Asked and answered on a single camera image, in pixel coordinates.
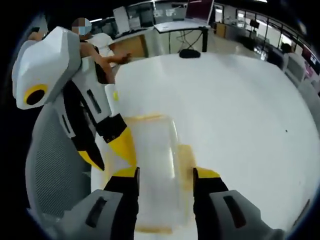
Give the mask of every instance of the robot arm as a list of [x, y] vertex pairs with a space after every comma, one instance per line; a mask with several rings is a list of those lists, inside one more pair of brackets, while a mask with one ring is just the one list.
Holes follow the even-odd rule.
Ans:
[[101, 84], [92, 57], [81, 58], [79, 36], [56, 27], [42, 41], [21, 48], [12, 77], [16, 105], [30, 109], [53, 103], [66, 135], [82, 158], [104, 170], [82, 103], [97, 133], [116, 154], [136, 166], [131, 132], [119, 114], [114, 84]]

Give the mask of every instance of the transparent plastic box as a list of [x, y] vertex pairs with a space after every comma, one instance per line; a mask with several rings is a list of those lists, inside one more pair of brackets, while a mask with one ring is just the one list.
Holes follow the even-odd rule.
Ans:
[[[185, 226], [193, 216], [191, 148], [180, 145], [175, 124], [165, 115], [124, 119], [134, 140], [140, 167], [139, 213], [135, 230], [143, 233], [171, 234]], [[116, 171], [129, 167], [107, 145], [104, 154], [105, 186]]]

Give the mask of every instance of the mesh office chair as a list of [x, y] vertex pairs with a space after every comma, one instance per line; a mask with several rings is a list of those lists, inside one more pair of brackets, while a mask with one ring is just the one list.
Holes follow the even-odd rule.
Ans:
[[44, 228], [91, 193], [90, 165], [78, 154], [51, 104], [43, 106], [25, 163], [31, 213]]
[[307, 74], [302, 56], [292, 52], [284, 54], [282, 71], [296, 87], [305, 79]]
[[320, 138], [320, 97], [309, 80], [303, 81], [298, 90], [310, 110]]

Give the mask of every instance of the yellow circle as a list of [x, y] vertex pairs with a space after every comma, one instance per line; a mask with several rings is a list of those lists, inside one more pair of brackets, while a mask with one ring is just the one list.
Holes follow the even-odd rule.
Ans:
[[25, 93], [24, 93], [23, 102], [24, 102], [25, 104], [27, 104], [27, 99], [28, 99], [28, 97], [29, 97], [32, 93], [34, 93], [35, 91], [38, 91], [38, 90], [43, 90], [44, 93], [46, 93], [47, 90], [48, 90], [48, 86], [45, 85], [45, 84], [38, 84], [38, 85], [34, 85], [34, 86], [30, 87], [30, 88], [29, 88], [27, 91], [25, 91]]
[[114, 92], [113, 92], [113, 99], [114, 99], [115, 101], [118, 101], [118, 100], [119, 100], [119, 98], [118, 98], [118, 92], [117, 92], [117, 91], [114, 91]]

